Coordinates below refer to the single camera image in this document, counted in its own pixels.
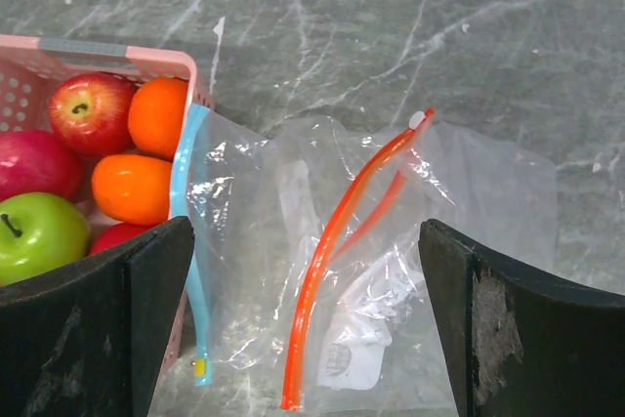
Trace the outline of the green apple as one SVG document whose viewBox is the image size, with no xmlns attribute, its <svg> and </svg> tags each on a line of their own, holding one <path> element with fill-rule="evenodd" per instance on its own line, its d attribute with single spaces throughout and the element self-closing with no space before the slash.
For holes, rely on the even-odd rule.
<svg viewBox="0 0 625 417">
<path fill-rule="evenodd" d="M 1 284 L 73 263 L 89 249 L 87 219 L 68 200 L 30 192 L 1 202 Z"/>
</svg>

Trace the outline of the round orange fruit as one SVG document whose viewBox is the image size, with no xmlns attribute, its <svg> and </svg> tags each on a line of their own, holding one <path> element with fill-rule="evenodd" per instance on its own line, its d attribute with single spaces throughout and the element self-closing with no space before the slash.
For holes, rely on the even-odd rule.
<svg viewBox="0 0 625 417">
<path fill-rule="evenodd" d="M 129 133 L 139 150 L 165 160 L 174 158 L 187 94 L 187 82 L 178 78 L 154 78 L 139 88 L 128 115 Z"/>
</svg>

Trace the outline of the orange persimmon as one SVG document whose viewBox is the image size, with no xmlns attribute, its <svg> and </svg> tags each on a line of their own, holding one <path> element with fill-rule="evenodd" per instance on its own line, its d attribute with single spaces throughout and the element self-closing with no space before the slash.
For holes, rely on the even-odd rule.
<svg viewBox="0 0 625 417">
<path fill-rule="evenodd" d="M 111 219 L 140 226 L 165 222 L 170 210 L 172 164 L 138 154 L 100 160 L 91 179 L 101 211 Z"/>
</svg>

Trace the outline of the clear bag orange zipper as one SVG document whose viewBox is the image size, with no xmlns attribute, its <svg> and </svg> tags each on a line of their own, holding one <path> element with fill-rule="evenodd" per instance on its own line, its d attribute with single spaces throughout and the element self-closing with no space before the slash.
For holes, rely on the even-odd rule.
<svg viewBox="0 0 625 417">
<path fill-rule="evenodd" d="M 280 406 L 290 412 L 446 407 L 451 401 L 420 229 L 441 220 L 549 269 L 556 168 L 511 142 L 414 113 L 308 236 Z"/>
</svg>

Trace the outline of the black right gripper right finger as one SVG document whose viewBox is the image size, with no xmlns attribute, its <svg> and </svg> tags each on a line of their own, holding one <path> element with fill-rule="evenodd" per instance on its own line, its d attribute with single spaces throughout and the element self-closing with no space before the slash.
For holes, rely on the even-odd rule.
<svg viewBox="0 0 625 417">
<path fill-rule="evenodd" d="M 436 219 L 419 255 L 461 416 L 621 416 L 624 298 Z"/>
</svg>

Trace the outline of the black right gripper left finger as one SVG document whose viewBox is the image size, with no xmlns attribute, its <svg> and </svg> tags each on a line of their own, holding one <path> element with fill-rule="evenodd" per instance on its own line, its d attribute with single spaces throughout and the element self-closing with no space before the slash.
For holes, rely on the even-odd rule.
<svg viewBox="0 0 625 417">
<path fill-rule="evenodd" d="M 2 287 L 2 415 L 147 415 L 193 246 L 178 216 Z"/>
</svg>

